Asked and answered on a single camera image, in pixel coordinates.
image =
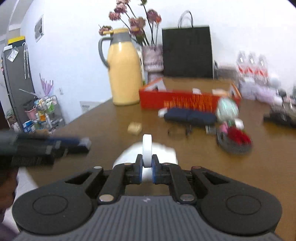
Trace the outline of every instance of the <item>black robotic gripper on table edge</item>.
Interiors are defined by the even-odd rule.
[[[154,184],[170,196],[125,196],[140,184],[143,160],[94,167],[19,197],[12,214],[19,240],[281,240],[280,202],[270,193],[195,166],[152,156]]]

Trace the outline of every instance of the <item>human hand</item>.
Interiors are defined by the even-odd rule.
[[[18,169],[1,172],[0,175],[6,177],[0,185],[0,211],[9,208],[14,201],[14,191],[17,187]]]

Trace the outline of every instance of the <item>small beige block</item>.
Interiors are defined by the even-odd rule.
[[[142,131],[142,124],[137,122],[131,122],[128,126],[128,133],[133,135],[139,135]]]

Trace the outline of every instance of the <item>refrigerator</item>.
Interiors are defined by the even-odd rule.
[[[29,101],[34,101],[35,96],[23,92],[19,89],[23,89],[27,92],[35,93],[31,73],[28,76],[28,70],[26,67],[26,78],[24,71],[24,46],[17,47],[19,52],[15,57],[14,61],[8,60],[11,54],[11,49],[2,52],[4,79],[7,88],[8,97],[15,113],[17,122],[22,129],[24,122],[28,121],[29,118],[25,113],[24,105]]]

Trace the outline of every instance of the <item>ceiling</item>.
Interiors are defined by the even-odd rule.
[[[32,2],[33,0],[6,0],[0,5],[0,44],[6,40],[8,26],[9,30],[20,28]]]

